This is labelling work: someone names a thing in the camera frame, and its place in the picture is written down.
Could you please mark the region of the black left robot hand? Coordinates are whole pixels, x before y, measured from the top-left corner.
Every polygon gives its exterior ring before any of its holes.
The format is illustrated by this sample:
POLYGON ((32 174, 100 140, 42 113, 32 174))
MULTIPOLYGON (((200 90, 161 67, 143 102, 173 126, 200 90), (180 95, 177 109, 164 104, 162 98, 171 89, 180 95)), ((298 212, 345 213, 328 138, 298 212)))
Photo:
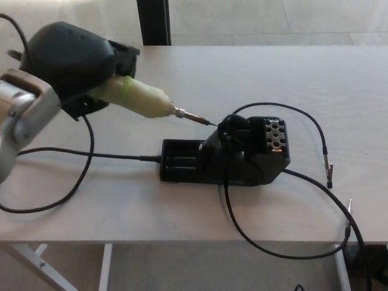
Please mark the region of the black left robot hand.
POLYGON ((91 90, 115 75, 134 77, 140 54, 138 48, 62 21, 39 29, 28 49, 12 55, 19 68, 49 83, 74 120, 107 107, 92 98, 91 90))

